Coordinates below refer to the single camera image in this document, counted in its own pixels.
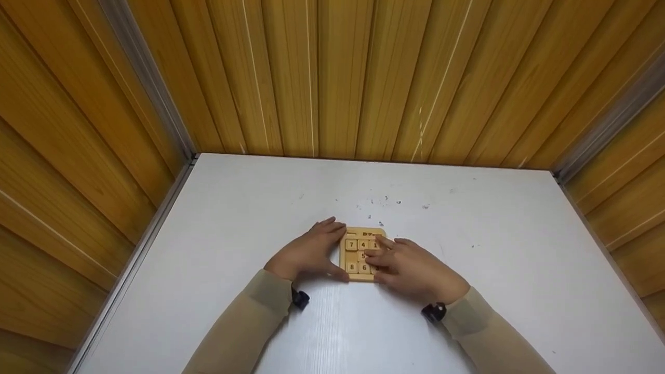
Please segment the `person's left hand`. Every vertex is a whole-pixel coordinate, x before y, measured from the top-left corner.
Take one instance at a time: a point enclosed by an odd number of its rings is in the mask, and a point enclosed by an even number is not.
[[[330,274],[340,281],[348,281],[348,274],[329,260],[333,245],[346,233],[346,224],[335,222],[335,217],[317,222],[303,235],[279,250],[263,267],[276,276],[295,281],[302,273]]]

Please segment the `metal edge strip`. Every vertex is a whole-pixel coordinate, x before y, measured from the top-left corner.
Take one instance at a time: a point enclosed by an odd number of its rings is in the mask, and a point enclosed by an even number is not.
[[[180,191],[185,185],[185,182],[187,182],[187,179],[192,173],[194,165],[198,160],[198,156],[199,154],[195,155],[194,159],[191,162],[188,162],[188,164],[183,166],[182,170],[180,170],[178,177],[173,183],[173,186],[171,186],[169,192],[164,198],[164,201],[150,220],[146,231],[143,233],[141,240],[136,245],[132,256],[122,270],[118,281],[113,286],[110,294],[108,294],[108,297],[104,302],[104,306],[95,318],[92,326],[90,326],[85,339],[72,358],[72,361],[69,364],[69,369],[66,372],[67,374],[78,373],[78,370],[82,367],[82,364],[88,354],[91,353],[96,344],[99,343],[99,339],[102,337],[102,335],[104,335],[106,327],[108,326],[110,320],[113,318],[115,311],[118,309],[122,298],[131,285],[132,280],[143,263],[144,258],[147,256],[148,251],[150,250],[150,247],[155,240],[155,237],[162,228],[162,224],[166,220],[166,217],[176,202],[176,199],[178,198]]]
[[[616,264],[614,258],[612,257],[612,254],[610,251],[607,249],[607,247],[603,244],[603,242],[600,240],[600,238],[596,235],[596,233],[593,231],[591,228],[591,225],[589,224],[589,221],[587,220],[587,217],[582,213],[581,210],[577,207],[575,204],[575,200],[573,197],[570,195],[568,190],[561,184],[559,184],[559,188],[561,189],[561,192],[563,192],[563,195],[568,199],[568,203],[570,203],[571,207],[579,217],[580,221],[584,224],[584,226],[587,228],[587,231],[589,232],[589,235],[591,235],[591,238],[596,242],[596,245],[598,246],[598,249],[600,252],[605,256],[605,259],[607,262],[610,264],[612,267],[612,270],[614,270],[615,274],[617,277],[619,277],[619,280],[621,283],[623,283],[624,287],[626,288],[626,291],[630,294],[632,299],[637,303],[637,306],[640,308],[640,311],[644,315],[644,318],[649,322],[651,327],[654,329],[656,332],[656,335],[660,338],[660,340],[665,344],[665,333],[661,330],[661,328],[658,326],[658,322],[654,318],[653,315],[649,312],[649,310],[646,308],[646,305],[640,298],[640,296],[637,294],[635,289],[632,287],[626,276],[623,274],[619,266]]]
[[[166,130],[185,159],[191,160],[197,152],[196,146],[173,102],[129,4],[126,0],[98,0],[98,3],[143,89],[146,90],[150,102],[165,124]]]
[[[571,180],[665,88],[665,49],[631,84],[598,124],[555,167],[560,184]]]

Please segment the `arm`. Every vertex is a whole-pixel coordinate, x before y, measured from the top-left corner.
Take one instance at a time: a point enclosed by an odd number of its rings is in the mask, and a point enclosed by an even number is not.
[[[348,274],[328,259],[345,232],[346,225],[330,217],[277,252],[217,319],[182,373],[251,373],[289,313],[291,284],[299,274],[348,281]]]
[[[377,237],[381,250],[365,251],[378,266],[374,279],[427,305],[443,302],[442,323],[484,373],[554,373],[536,350],[466,280],[407,239]]]

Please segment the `wooden sliding puzzle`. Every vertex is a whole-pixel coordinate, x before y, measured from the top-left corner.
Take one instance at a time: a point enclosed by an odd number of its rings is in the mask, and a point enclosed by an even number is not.
[[[374,281],[376,268],[365,262],[365,250],[379,249],[375,235],[386,235],[380,228],[347,227],[339,242],[339,266],[352,281]]]

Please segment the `person's right hand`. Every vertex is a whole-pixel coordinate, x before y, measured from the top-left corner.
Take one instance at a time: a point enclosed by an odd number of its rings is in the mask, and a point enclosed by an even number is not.
[[[380,250],[366,250],[366,262],[379,266],[374,281],[423,303],[449,305],[461,299],[469,284],[453,269],[409,239],[377,235]]]

